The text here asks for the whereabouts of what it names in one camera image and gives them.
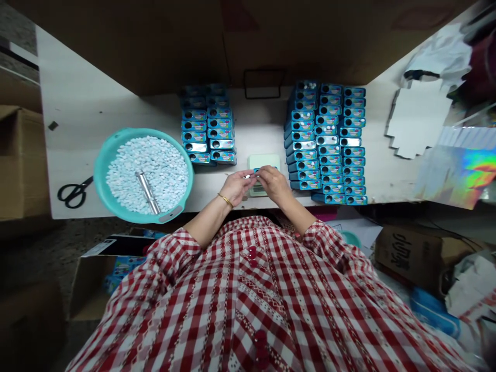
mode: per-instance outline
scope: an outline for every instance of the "teal bowl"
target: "teal bowl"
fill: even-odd
[[[161,138],[169,142],[179,150],[181,155],[184,157],[184,160],[186,160],[186,165],[188,166],[189,180],[186,193],[177,206],[160,214],[141,214],[138,212],[131,212],[126,207],[123,207],[112,195],[110,192],[110,187],[107,185],[106,181],[106,176],[109,171],[108,167],[117,157],[117,149],[133,138],[142,138],[146,136]],[[93,181],[95,182],[95,187],[100,200],[102,200],[102,203],[106,206],[106,208],[117,217],[136,224],[163,224],[174,219],[184,210],[184,205],[186,204],[186,200],[188,199],[188,196],[190,196],[191,188],[193,187],[193,177],[193,165],[191,164],[188,154],[185,149],[171,136],[155,129],[125,128],[112,134],[103,143],[100,153],[95,161]]]
[[[362,242],[360,241],[360,238],[356,236],[354,233],[351,231],[340,231],[341,235],[343,238],[345,238],[345,241],[348,244],[356,246],[358,249],[362,248]]]

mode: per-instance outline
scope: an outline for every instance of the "white candy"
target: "white candy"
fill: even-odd
[[[144,172],[162,212],[179,204],[188,187],[188,167],[178,149],[156,137],[133,138],[117,150],[107,184],[117,201],[132,212],[152,214],[135,172]]]

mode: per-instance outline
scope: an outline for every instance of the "digital scale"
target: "digital scale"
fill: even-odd
[[[250,155],[248,157],[248,169],[262,168],[264,165],[272,165],[277,169],[281,170],[281,159],[279,155],[276,154],[264,154],[264,155]],[[250,196],[267,196],[264,187],[260,182],[257,182],[250,189]]]

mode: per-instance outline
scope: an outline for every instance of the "white table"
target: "white table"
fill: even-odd
[[[57,199],[57,191],[65,184],[80,183],[91,176],[100,146],[121,128],[154,128],[180,142],[179,100],[175,95],[140,98],[39,27],[37,40],[52,216],[111,216],[93,184],[87,189],[85,204],[78,209],[66,208]],[[389,148],[390,139],[384,136],[399,77],[412,53],[366,86],[367,126],[362,141],[367,151],[365,177],[370,204],[415,201],[412,191],[422,159],[394,156],[394,150]],[[236,119],[238,165],[206,167],[197,173],[185,211],[200,211],[217,194],[228,174],[247,169],[249,155],[277,153],[282,165],[285,163],[283,125],[290,91],[290,87],[284,87],[280,99],[246,100],[242,89],[229,90]],[[52,131],[48,125],[53,121],[59,126]],[[287,173],[285,165],[282,172]],[[310,192],[294,194],[305,206],[316,204],[310,199]],[[249,198],[238,209],[274,207],[267,197],[259,197]]]

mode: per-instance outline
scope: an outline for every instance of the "scissors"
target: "scissors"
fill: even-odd
[[[76,209],[79,208],[81,205],[84,204],[84,201],[86,200],[86,191],[85,189],[93,182],[93,176],[88,178],[86,181],[84,181],[81,184],[75,184],[75,183],[70,183],[65,186],[62,186],[58,192],[57,192],[57,198],[61,201],[64,202],[66,207],[69,209]],[[72,189],[71,193],[67,195],[66,197],[63,197],[62,194],[64,193],[65,189],[68,188],[74,188]],[[81,195],[81,200],[79,203],[76,205],[71,205],[70,202],[73,201],[75,198],[77,198],[79,195]]]

